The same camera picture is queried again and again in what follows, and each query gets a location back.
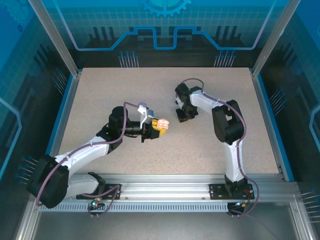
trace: white robotic arm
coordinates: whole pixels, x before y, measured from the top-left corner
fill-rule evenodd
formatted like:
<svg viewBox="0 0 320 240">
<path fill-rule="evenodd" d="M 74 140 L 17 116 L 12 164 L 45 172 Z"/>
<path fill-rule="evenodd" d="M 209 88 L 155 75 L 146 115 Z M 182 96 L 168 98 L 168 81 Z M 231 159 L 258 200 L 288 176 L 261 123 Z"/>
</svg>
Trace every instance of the white robotic arm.
<svg viewBox="0 0 320 240">
<path fill-rule="evenodd" d="M 202 90 L 195 90 L 190 94 L 190 103 L 194 107 L 201 108 L 205 110 L 208 114 L 212 115 L 212 110 L 215 107 L 223 106 L 222 103 L 219 103 L 217 101 L 214 101 L 213 96 L 211 98 L 207 97 L 210 96 L 207 93 L 202 92 Z M 184 103 L 180 100 L 180 98 L 177 96 L 176 101 L 180 107 L 180 109 L 183 109 Z M 231 145 L 224 142 L 224 153 L 226 157 L 226 171 L 225 175 L 231 182 L 238 182 L 244 178 L 244 176 L 241 174 L 239 167 L 238 167 L 238 158 L 237 158 L 237 141 L 235 140 Z M 242 161 L 242 141 L 239 144 L 239 151 L 240 151 L 240 163 L 241 166 L 243 166 Z"/>
<path fill-rule="evenodd" d="M 89 142 L 55 157 L 41 157 L 26 185 L 27 190 L 35 197 L 40 195 L 40 201 L 47 208 L 55 207 L 64 198 L 80 194 L 102 194 L 105 181 L 99 175 L 94 172 L 81 176 L 74 173 L 91 161 L 114 151 L 122 143 L 122 136 L 141 136 L 144 142 L 145 139 L 161 137 L 168 129 L 169 122 L 155 119 L 153 111 L 144 104 L 136 107 L 141 114 L 140 121 L 130 121 L 127 112 L 125 116 L 124 107 L 115 107 L 109 116 L 109 123 Z"/>
<path fill-rule="evenodd" d="M 181 123 L 195 118 L 198 115 L 197 108 L 212 115 L 215 135 L 223 143 L 226 156 L 225 188 L 230 196 L 245 189 L 248 182 L 239 169 L 237 155 L 237 148 L 239 148 L 239 162 L 243 166 L 242 141 L 238 144 L 237 142 L 244 133 L 244 127 L 235 113 L 223 104 L 227 103 L 241 114 L 237 102 L 217 99 L 203 92 L 200 87 L 189 89 L 185 83 L 179 84 L 175 92 L 176 104 L 179 105 L 176 113 Z"/>
</svg>

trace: speckled work surface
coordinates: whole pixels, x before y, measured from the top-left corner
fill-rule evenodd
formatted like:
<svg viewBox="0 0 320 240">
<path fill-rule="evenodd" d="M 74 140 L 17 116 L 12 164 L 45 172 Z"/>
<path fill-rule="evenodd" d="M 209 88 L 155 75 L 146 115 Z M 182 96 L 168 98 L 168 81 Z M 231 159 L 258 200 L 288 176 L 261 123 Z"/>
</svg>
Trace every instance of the speckled work surface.
<svg viewBox="0 0 320 240">
<path fill-rule="evenodd" d="M 158 139 L 123 139 L 112 153 L 87 164 L 78 173 L 98 174 L 223 174 L 226 159 L 216 138 L 212 117 L 199 115 L 179 123 L 175 88 L 194 77 L 205 83 L 204 91 L 222 100 L 236 100 L 247 125 L 242 145 L 247 173 L 278 173 L 257 95 L 248 68 L 84 68 L 63 136 L 60 153 L 89 141 L 108 122 L 112 109 L 123 102 L 147 103 L 155 117 L 170 121 Z M 190 81 L 188 87 L 198 83 Z M 138 112 L 128 108 L 129 118 Z"/>
</svg>

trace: mounting plate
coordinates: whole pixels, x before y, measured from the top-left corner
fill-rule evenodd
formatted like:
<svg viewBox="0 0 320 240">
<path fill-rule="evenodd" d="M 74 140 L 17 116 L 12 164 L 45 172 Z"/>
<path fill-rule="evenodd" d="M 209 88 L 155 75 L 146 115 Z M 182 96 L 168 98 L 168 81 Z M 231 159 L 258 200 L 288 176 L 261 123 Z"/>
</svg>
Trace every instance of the mounting plate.
<svg viewBox="0 0 320 240">
<path fill-rule="evenodd" d="M 115 196 L 115 200 L 119 200 L 119 199 L 120 199 L 120 194 L 121 194 L 121 184 L 107 184 L 107 183 L 106 183 L 105 186 L 104 186 L 104 191 L 103 191 L 103 192 L 106 192 L 106 191 L 108 191 L 109 189 L 112 189 L 112 188 L 113 188 L 114 186 L 116 186 L 116 185 L 119 185 L 120 187 L 119 187 L 119 189 L 118 189 L 118 193 L 117 193 L 116 196 Z M 115 193 L 116 193 L 116 190 L 117 190 L 117 189 L 111 191 L 110 193 L 102 196 L 101 198 L 102 198 L 103 200 L 112 200 L 112 198 L 114 197 L 114 195 L 115 195 Z M 93 198 L 93 197 L 82 196 L 82 195 L 77 195 L 77 196 L 76 196 L 76 199 L 78 199 L 78 200 L 93 200 L 94 198 Z"/>
<path fill-rule="evenodd" d="M 255 193 L 253 192 L 252 184 L 247 184 L 247 187 L 244 190 L 252 190 L 252 193 L 250 193 L 249 197 L 250 200 L 255 199 Z M 229 196 L 229 193 L 226 190 L 226 187 L 224 184 L 209 184 L 209 194 L 211 200 L 247 200 L 248 196 L 241 192 L 236 197 L 231 198 Z"/>
</svg>

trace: floor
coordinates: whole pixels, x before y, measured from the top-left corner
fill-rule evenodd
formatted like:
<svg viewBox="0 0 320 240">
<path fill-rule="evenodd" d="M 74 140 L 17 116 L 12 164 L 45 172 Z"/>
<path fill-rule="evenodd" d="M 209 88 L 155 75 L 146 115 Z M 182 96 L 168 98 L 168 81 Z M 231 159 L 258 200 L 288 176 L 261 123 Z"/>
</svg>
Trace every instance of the floor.
<svg viewBox="0 0 320 240">
<path fill-rule="evenodd" d="M 255 219 L 231 219 L 226 213 L 107 213 L 93 219 L 87 213 L 42 212 L 32 240 L 297 240 L 286 203 L 259 203 Z"/>
<path fill-rule="evenodd" d="M 147 103 L 154 116 L 170 121 L 167 133 L 141 143 L 125 138 L 111 154 L 87 164 L 78 173 L 98 174 L 223 174 L 224 147 L 215 136 L 212 117 L 199 109 L 187 123 L 176 116 L 175 88 L 194 77 L 204 91 L 222 100 L 236 100 L 247 125 L 242 144 L 244 169 L 250 174 L 276 174 L 273 150 L 248 68 L 84 68 L 63 136 L 60 153 L 88 142 L 123 102 Z M 189 87 L 197 82 L 190 81 Z M 138 112 L 128 108 L 129 118 Z"/>
</svg>

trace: pink object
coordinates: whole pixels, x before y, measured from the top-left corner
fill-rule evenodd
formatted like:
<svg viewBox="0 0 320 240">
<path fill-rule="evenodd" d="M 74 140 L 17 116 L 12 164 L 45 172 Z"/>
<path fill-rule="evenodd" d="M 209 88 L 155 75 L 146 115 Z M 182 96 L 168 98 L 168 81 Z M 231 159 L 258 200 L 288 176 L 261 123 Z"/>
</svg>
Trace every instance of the pink object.
<svg viewBox="0 0 320 240">
<path fill-rule="evenodd" d="M 160 127 L 160 128 L 166 129 L 166 130 L 168 130 L 168 128 L 169 128 L 168 125 L 169 125 L 169 121 L 164 118 L 159 119 L 156 124 L 157 127 Z"/>
</svg>

